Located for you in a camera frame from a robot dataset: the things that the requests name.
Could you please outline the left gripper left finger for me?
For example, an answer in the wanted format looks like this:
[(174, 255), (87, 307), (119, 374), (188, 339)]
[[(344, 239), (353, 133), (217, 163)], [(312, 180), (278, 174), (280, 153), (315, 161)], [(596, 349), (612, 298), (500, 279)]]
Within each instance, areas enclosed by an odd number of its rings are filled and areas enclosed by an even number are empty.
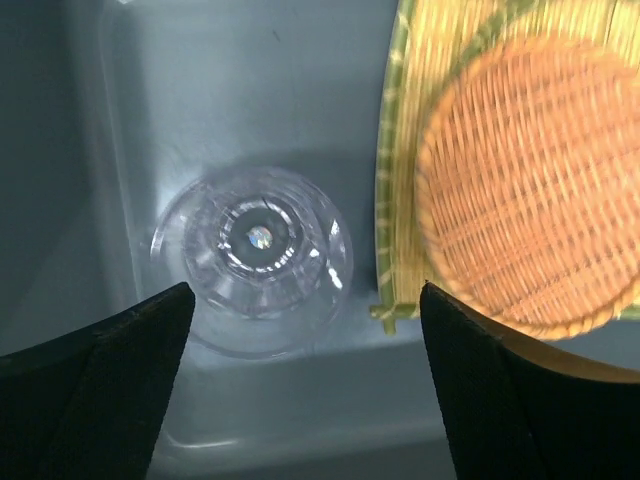
[(182, 282), (2, 356), (2, 478), (145, 478), (194, 309)]

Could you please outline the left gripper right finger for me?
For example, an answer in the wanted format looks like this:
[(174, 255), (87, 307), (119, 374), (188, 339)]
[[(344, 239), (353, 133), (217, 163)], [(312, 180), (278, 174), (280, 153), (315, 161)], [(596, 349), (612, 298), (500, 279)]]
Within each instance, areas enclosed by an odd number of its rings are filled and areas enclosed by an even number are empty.
[(432, 283), (420, 314), (458, 478), (638, 478), (638, 371), (550, 346)]

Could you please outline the orange round woven basket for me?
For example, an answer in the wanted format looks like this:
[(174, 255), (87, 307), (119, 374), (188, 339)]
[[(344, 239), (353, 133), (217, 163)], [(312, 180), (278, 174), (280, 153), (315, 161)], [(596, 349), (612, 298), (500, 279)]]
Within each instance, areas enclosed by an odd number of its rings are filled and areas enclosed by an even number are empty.
[(514, 38), (464, 65), (416, 158), (416, 217), (455, 298), (526, 335), (639, 295), (639, 71), (586, 40)]

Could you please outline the clear plastic cup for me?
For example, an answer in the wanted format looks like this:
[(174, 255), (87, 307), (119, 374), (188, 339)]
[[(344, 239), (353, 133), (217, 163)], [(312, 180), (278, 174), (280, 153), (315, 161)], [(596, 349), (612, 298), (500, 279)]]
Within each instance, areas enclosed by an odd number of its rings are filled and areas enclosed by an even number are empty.
[(235, 167), (167, 205), (149, 247), (153, 280), (194, 292), (191, 335), (227, 357), (262, 359), (313, 343), (349, 295), (353, 248), (342, 215), (304, 176)]

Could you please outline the square bamboo mat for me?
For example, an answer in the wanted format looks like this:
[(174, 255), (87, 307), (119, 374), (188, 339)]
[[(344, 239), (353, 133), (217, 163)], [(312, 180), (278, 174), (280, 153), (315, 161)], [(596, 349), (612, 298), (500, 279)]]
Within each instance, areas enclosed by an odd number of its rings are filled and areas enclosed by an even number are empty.
[(379, 115), (375, 249), (380, 300), (371, 307), (388, 335), (419, 315), (425, 281), (437, 277), (415, 222), (413, 175), (421, 126), (451, 74), (454, 57), (501, 1), (401, 1)]

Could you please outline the green-rimmed round bamboo tray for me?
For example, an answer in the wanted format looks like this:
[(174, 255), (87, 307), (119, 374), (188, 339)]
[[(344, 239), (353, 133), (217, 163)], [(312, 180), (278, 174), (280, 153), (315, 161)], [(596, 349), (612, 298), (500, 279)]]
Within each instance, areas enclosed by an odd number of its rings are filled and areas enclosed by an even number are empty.
[(512, 38), (561, 36), (590, 41), (639, 67), (637, 1), (501, 1), (454, 57), (457, 76), (478, 55)]

